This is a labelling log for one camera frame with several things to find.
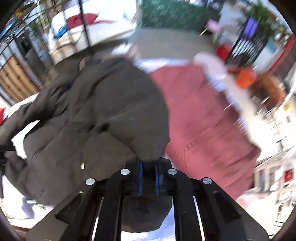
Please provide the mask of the green patterned rug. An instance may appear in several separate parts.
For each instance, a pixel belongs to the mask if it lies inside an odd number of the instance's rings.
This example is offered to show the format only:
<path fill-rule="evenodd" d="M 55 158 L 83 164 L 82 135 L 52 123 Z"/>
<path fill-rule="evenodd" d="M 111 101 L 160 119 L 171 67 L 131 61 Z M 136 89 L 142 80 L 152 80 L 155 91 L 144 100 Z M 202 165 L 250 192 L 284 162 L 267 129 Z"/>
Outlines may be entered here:
<path fill-rule="evenodd" d="M 208 20 L 219 21 L 220 12 L 182 1 L 143 1 L 142 26 L 199 32 Z"/>

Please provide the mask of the wooden slatted cabinet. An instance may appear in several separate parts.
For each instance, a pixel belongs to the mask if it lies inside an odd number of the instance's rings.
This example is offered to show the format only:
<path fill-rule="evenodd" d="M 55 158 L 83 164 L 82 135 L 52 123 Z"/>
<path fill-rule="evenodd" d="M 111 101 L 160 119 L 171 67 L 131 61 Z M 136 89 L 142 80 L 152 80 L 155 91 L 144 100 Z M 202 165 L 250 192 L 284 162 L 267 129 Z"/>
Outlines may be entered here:
<path fill-rule="evenodd" d="M 1 88 L 15 102 L 40 91 L 14 54 L 9 58 L 1 54 Z"/>

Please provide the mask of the maroon folded blanket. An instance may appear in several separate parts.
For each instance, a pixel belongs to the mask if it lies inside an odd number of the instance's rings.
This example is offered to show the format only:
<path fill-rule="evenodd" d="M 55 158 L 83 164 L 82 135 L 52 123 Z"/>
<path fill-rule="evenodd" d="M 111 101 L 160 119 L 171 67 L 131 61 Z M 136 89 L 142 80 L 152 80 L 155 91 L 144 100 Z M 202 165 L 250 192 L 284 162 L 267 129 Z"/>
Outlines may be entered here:
<path fill-rule="evenodd" d="M 165 66 L 150 74 L 169 110 L 165 152 L 188 177 L 214 180 L 233 199 L 252 184 L 260 148 L 238 125 L 240 114 L 210 85 L 198 65 Z"/>

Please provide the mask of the blue checked bed sheet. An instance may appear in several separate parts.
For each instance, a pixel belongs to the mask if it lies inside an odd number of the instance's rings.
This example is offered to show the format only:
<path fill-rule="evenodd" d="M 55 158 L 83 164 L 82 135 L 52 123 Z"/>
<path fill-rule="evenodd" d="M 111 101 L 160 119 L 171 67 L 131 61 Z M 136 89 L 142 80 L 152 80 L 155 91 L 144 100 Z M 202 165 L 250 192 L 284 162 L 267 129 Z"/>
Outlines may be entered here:
<path fill-rule="evenodd" d="M 155 230 L 175 208 L 177 240 L 200 237 L 191 182 L 169 173 L 168 110 L 159 86 L 191 79 L 195 65 L 146 74 L 125 58 L 69 63 L 33 102 L 1 126 L 1 166 L 25 196 L 55 206 L 80 184 L 83 194 L 64 238 L 83 237 L 83 221 L 100 208 L 96 240 L 118 240 L 120 228 Z"/>

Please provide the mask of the white bed with red cloth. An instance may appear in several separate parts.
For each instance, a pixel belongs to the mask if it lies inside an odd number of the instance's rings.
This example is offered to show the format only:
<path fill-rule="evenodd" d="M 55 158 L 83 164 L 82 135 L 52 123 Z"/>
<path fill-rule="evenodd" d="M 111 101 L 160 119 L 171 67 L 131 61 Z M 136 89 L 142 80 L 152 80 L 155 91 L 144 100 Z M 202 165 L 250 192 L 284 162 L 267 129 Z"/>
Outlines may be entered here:
<path fill-rule="evenodd" d="M 48 49 L 54 64 L 107 42 L 126 40 L 137 27 L 137 1 L 71 1 L 51 20 Z"/>

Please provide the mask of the orange container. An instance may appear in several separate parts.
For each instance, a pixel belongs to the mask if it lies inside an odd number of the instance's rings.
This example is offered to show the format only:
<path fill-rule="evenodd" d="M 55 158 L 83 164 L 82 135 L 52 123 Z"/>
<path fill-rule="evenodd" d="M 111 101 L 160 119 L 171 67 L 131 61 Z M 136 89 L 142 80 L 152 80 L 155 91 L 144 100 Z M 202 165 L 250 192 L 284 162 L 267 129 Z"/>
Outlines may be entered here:
<path fill-rule="evenodd" d="M 244 68 L 241 69 L 235 79 L 235 83 L 240 89 L 246 89 L 250 85 L 254 84 L 257 79 L 257 74 L 253 69 Z"/>

